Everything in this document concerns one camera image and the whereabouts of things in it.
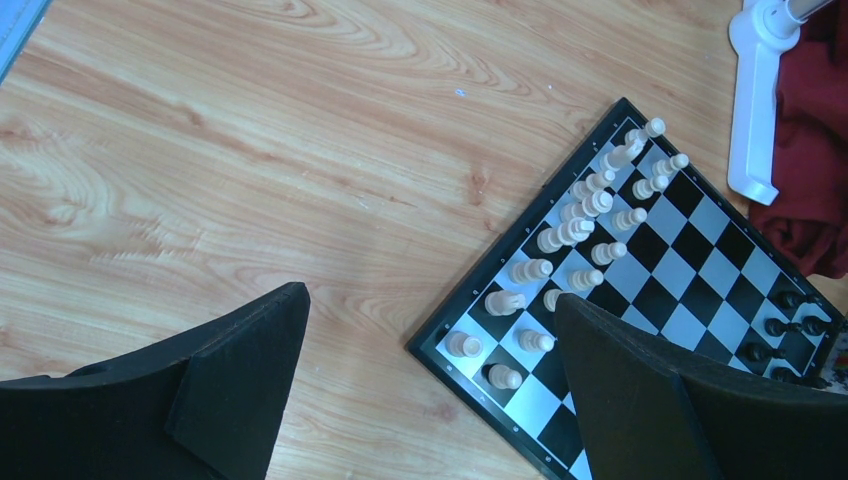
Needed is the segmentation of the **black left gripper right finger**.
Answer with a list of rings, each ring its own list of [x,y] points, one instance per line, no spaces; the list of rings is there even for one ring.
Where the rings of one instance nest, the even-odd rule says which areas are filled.
[[[845,396],[745,373],[564,293],[555,329],[596,479],[843,479]]]

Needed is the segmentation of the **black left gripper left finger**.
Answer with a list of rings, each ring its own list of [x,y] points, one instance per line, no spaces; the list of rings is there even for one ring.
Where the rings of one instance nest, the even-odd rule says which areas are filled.
[[[5,479],[262,479],[310,295],[290,282],[139,350],[1,385]]]

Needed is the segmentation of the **black rook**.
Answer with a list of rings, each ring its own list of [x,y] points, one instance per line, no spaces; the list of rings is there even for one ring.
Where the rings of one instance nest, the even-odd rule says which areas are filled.
[[[815,294],[804,294],[796,291],[781,291],[777,293],[776,301],[782,309],[796,309],[803,304],[817,303],[818,297]]]

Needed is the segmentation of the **yellow square tin box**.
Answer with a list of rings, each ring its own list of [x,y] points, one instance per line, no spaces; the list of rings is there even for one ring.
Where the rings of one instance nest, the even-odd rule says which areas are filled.
[[[830,379],[843,393],[847,392],[847,333],[841,333],[828,360]]]

